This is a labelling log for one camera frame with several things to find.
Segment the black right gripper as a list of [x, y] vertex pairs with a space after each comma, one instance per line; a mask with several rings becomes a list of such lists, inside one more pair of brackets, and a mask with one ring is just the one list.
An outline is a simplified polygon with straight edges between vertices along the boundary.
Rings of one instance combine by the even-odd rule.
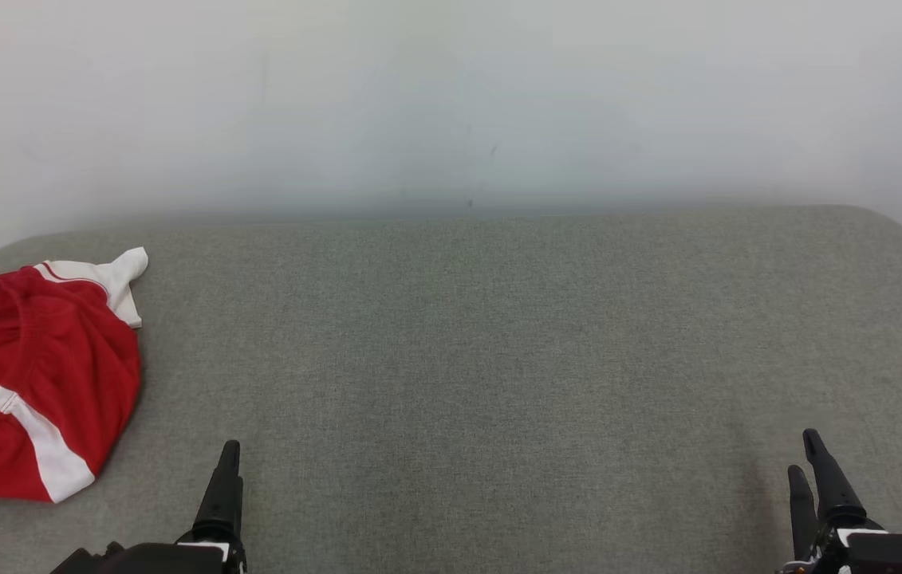
[[[815, 429], [804, 429], [805, 458], [813, 468], [820, 524], [847, 528], [866, 522], [866, 509]], [[815, 502], [804, 470], [787, 468], [794, 560], [779, 573], [902, 573], [902, 534], [882, 529], [834, 529], [812, 546], [818, 531]]]

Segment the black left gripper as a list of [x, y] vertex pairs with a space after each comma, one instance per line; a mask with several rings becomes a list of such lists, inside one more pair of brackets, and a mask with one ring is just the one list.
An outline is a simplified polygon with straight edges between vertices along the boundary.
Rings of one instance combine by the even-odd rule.
[[193, 521], [193, 539], [177, 544], [108, 544], [104, 553], [79, 548], [53, 573], [246, 573], [242, 537], [243, 479], [239, 440], [224, 444]]

